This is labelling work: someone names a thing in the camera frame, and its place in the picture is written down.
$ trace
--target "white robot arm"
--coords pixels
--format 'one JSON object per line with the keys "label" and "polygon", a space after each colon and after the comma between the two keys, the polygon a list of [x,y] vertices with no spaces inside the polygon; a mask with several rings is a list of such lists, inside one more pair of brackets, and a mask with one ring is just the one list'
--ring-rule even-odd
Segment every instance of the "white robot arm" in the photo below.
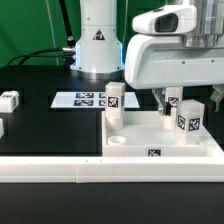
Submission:
{"label": "white robot arm", "polygon": [[137,16],[125,79],[135,89],[217,85],[224,88],[224,0],[175,0]]}

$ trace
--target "black tabletop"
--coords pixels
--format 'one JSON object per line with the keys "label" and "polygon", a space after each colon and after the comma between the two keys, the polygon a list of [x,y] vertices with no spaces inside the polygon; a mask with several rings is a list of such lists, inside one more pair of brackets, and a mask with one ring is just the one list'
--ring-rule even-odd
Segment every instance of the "black tabletop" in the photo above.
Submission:
{"label": "black tabletop", "polygon": [[[104,91],[107,81],[77,79],[63,67],[5,67],[0,91],[16,90],[20,105],[1,114],[1,155],[100,155],[101,110],[53,110],[57,91]],[[185,90],[206,98],[207,87]],[[141,110],[153,109],[149,91],[136,92]],[[222,113],[206,115],[222,144]],[[0,223],[223,224],[223,183],[0,184]]]}

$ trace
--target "green backdrop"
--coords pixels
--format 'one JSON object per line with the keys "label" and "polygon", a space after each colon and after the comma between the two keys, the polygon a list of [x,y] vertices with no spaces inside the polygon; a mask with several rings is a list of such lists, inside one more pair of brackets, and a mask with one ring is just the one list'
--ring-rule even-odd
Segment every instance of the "green backdrop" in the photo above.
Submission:
{"label": "green backdrop", "polygon": [[[58,0],[48,0],[57,47],[66,46],[66,35]],[[117,0],[117,36],[123,38],[126,0]],[[125,43],[135,34],[131,27],[134,16],[158,8],[165,0],[129,0],[128,27]],[[79,0],[66,0],[69,18],[76,40],[80,37]],[[0,4],[0,67],[16,56],[53,48],[46,0],[1,0]],[[54,65],[55,59],[34,58],[26,64]]]}

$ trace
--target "white platform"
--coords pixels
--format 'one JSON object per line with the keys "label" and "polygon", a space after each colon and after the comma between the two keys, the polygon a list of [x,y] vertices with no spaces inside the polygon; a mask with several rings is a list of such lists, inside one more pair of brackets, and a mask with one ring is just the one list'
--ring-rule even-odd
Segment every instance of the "white platform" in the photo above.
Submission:
{"label": "white platform", "polygon": [[[111,132],[102,113],[102,157],[0,157],[0,182],[224,182],[224,153],[205,128],[200,145],[176,145],[157,116],[125,112],[124,128]],[[108,145],[115,134],[127,144]],[[161,156],[148,157],[153,149]]]}

